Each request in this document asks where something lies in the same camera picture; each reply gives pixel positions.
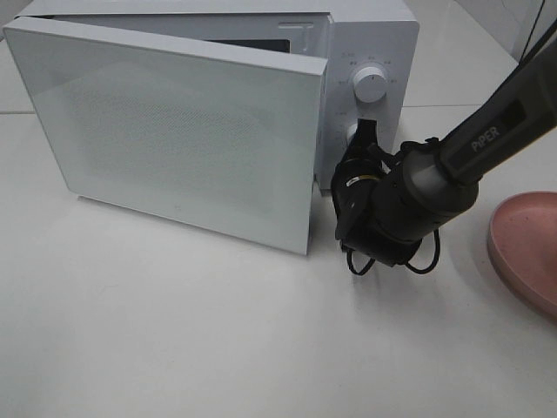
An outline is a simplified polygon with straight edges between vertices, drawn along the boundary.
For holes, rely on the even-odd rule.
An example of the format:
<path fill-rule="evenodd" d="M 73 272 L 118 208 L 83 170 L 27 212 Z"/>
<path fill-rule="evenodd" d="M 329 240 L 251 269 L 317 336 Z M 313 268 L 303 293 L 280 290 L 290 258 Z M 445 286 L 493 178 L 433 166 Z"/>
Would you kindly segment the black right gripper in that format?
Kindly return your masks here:
<path fill-rule="evenodd" d="M 371 197 L 386 176 L 386 169 L 391 167 L 392 155 L 378 147 L 377 122 L 360 118 L 356 132 L 332 176 L 336 240 L 343 244 L 388 242 L 375 225 Z"/>

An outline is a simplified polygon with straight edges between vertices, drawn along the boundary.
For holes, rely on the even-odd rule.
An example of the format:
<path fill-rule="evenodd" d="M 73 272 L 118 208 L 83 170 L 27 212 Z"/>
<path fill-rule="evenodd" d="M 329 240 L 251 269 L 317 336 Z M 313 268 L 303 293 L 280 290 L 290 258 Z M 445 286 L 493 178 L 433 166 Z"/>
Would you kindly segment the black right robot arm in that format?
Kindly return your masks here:
<path fill-rule="evenodd" d="M 493 95 L 443 139 L 406 141 L 392 155 L 361 119 L 332 180 L 344 243 L 418 241 L 467 211 L 482 176 L 556 126 L 556 26 L 551 24 Z"/>

